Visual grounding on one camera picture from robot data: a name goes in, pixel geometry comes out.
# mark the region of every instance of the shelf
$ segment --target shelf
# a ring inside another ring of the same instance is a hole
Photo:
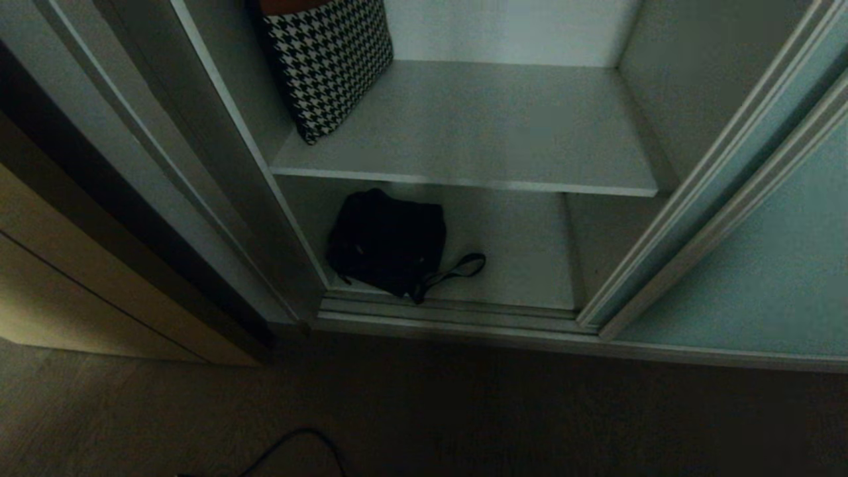
[[[395,61],[332,135],[293,132],[271,171],[652,197],[635,108],[612,69]]]
[[[572,257],[562,194],[484,188],[278,177],[299,226],[322,260],[326,238],[344,198],[379,187],[396,199],[441,204],[448,228],[442,268],[464,254],[483,252],[486,269],[474,278],[449,280],[427,298],[571,310]],[[364,283],[347,285],[322,263],[330,290],[385,294]]]

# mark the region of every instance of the cable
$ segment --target cable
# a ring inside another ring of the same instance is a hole
[[[344,466],[342,465],[342,457],[341,453],[338,451],[338,447],[330,440],[329,437],[324,435],[318,429],[313,429],[311,427],[303,427],[300,429],[295,429],[293,431],[288,432],[283,437],[281,437],[277,442],[274,443],[273,446],[269,447],[265,453],[263,453],[259,458],[254,461],[254,463],[250,464],[250,467],[247,468],[244,472],[238,475],[238,477],[246,477],[248,474],[256,470],[262,461],[267,459],[279,446],[282,446],[286,441],[292,439],[293,437],[297,437],[303,434],[312,434],[318,439],[321,440],[327,447],[329,447],[330,452],[332,452],[332,456],[336,459],[336,465],[338,466],[338,472],[342,477],[348,477],[348,473],[344,471]]]

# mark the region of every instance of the wooden floor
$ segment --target wooden floor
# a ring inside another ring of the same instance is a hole
[[[0,341],[0,474],[238,474],[312,425],[355,476],[848,475],[848,376],[313,334],[260,369]],[[293,441],[256,475],[337,475]]]

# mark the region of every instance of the bag strap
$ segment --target bag strap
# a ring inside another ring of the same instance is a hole
[[[468,254],[456,262],[453,268],[447,272],[436,272],[427,277],[424,277],[416,284],[415,290],[410,294],[416,305],[424,302],[424,295],[432,287],[451,278],[463,277],[470,278],[480,273],[486,266],[486,256],[484,254]]]

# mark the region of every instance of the houndstooth pillow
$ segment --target houndstooth pillow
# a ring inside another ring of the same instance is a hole
[[[382,0],[333,0],[257,22],[276,83],[306,143],[333,132],[391,64]]]

